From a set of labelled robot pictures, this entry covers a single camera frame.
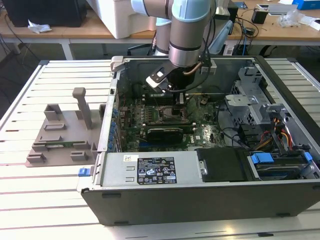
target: plastic bag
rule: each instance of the plastic bag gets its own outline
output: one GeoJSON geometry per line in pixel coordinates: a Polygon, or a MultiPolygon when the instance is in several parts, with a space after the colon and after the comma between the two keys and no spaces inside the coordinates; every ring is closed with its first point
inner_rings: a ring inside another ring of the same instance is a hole
{"type": "Polygon", "coordinates": [[[39,25],[39,24],[35,24],[33,22],[31,22],[30,20],[28,20],[29,22],[29,26],[28,29],[30,29],[32,32],[36,33],[36,34],[40,34],[40,33],[44,33],[44,32],[49,32],[52,29],[50,28],[49,25],[45,24],[45,25],[39,25]]]}
{"type": "Polygon", "coordinates": [[[305,15],[302,13],[299,13],[297,9],[288,11],[286,15],[281,15],[277,22],[282,27],[291,27],[291,26],[300,26],[299,21],[304,17],[305,15]]]}

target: yellow cable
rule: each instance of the yellow cable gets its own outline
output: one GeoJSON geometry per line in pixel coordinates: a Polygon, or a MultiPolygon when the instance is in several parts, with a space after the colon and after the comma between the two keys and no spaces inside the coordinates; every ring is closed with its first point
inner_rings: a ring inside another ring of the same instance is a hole
{"type": "Polygon", "coordinates": [[[267,145],[268,143],[270,143],[271,142],[271,140],[272,140],[272,138],[269,138],[267,141],[265,141],[263,144],[261,144],[260,146],[258,146],[257,148],[256,148],[256,150],[258,150],[258,149],[260,149],[260,148],[262,148],[262,147],[264,147],[265,145],[267,145]]]}
{"type": "Polygon", "coordinates": [[[287,134],[285,134],[284,132],[282,132],[281,134],[282,134],[283,136],[285,136],[285,138],[286,138],[286,143],[287,143],[287,145],[288,145],[288,148],[290,148],[290,146],[289,146],[289,138],[288,138],[287,134]]]}

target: wooden desk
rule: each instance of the wooden desk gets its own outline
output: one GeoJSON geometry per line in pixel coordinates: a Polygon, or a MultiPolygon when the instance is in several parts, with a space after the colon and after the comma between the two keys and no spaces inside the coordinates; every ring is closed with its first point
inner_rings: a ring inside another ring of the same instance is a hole
{"type": "MultiPolygon", "coordinates": [[[[248,6],[248,9],[253,9],[257,4],[276,4],[277,2],[268,2],[266,0],[246,0],[245,3],[248,6]]],[[[244,11],[245,10],[239,9],[238,16],[242,16],[242,18],[251,21],[253,11],[244,11]]],[[[305,10],[301,12],[307,16],[320,18],[320,10],[305,10]]],[[[0,34],[2,34],[6,43],[19,43],[20,41],[8,28],[4,17],[5,12],[3,12],[0,17],[0,34]]],[[[320,45],[320,31],[316,31],[306,25],[301,25],[301,27],[281,28],[277,24],[277,19],[278,16],[267,15],[264,24],[257,24],[259,28],[259,35],[252,41],[253,45],[320,45]]],[[[247,27],[253,27],[247,22],[245,22],[244,25],[247,27]]],[[[52,31],[50,32],[36,34],[26,27],[14,27],[11,22],[10,26],[24,43],[61,44],[67,60],[74,59],[70,44],[146,44],[150,43],[154,36],[154,31],[143,31],[132,34],[127,38],[115,39],[93,10],[88,11],[87,17],[81,27],[53,26],[52,31]]],[[[229,35],[225,42],[225,52],[232,49],[238,43],[240,37],[241,29],[240,26],[236,24],[232,35],[229,35]]]]}
{"type": "MultiPolygon", "coordinates": [[[[246,0],[245,4],[249,9],[254,9],[257,4],[280,4],[277,1],[266,1],[266,0],[246,0]]],[[[238,16],[251,22],[253,10],[246,11],[244,9],[238,10],[238,16]]],[[[319,10],[304,10],[300,11],[306,16],[320,18],[319,10]]],[[[320,45],[320,31],[314,28],[301,24],[300,27],[281,27],[278,25],[277,20],[279,16],[267,15],[264,24],[256,24],[259,28],[259,34],[252,41],[253,45],[292,45],[292,46],[319,46],[320,45]]],[[[244,22],[245,27],[255,27],[244,22]]],[[[235,24],[232,35],[228,36],[225,42],[226,47],[224,54],[232,53],[232,50],[236,44],[238,44],[241,38],[241,28],[239,24],[235,24]]]]}

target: green circuit board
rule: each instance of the green circuit board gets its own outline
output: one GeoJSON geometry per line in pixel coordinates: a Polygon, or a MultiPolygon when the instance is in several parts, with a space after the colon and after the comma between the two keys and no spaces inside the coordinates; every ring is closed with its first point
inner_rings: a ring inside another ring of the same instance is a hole
{"type": "Polygon", "coordinates": [[[202,97],[193,97],[181,113],[173,115],[170,105],[145,105],[135,100],[124,108],[122,130],[126,152],[192,151],[196,148],[224,147],[223,137],[217,129],[215,114],[217,103],[202,97]],[[181,129],[182,141],[176,144],[149,143],[149,129],[181,129]]]}

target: computer case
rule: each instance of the computer case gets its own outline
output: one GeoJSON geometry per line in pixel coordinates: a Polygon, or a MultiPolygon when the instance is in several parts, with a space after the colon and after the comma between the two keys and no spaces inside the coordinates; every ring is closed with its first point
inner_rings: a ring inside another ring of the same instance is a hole
{"type": "Polygon", "coordinates": [[[15,27],[35,24],[80,27],[87,15],[86,0],[2,0],[15,27]]]}

